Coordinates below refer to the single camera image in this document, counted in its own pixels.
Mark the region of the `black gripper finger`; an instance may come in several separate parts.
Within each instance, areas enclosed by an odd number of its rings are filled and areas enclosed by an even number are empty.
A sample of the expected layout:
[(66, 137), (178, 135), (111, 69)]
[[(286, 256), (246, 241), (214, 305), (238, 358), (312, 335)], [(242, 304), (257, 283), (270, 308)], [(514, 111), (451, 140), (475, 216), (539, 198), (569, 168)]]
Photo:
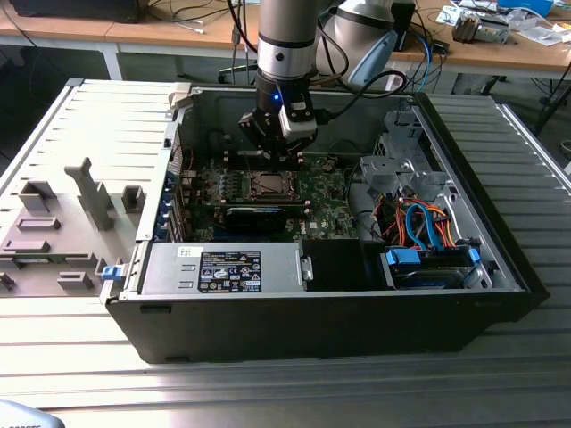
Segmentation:
[(277, 116), (254, 110), (246, 113), (238, 125), (248, 140), (261, 152), (270, 170), (278, 171), (284, 168), (285, 139)]
[(317, 140), (318, 132), (312, 135), (295, 140), (285, 145), (285, 153), (280, 156), (280, 169), (285, 171), (297, 171), (304, 165), (303, 152)]

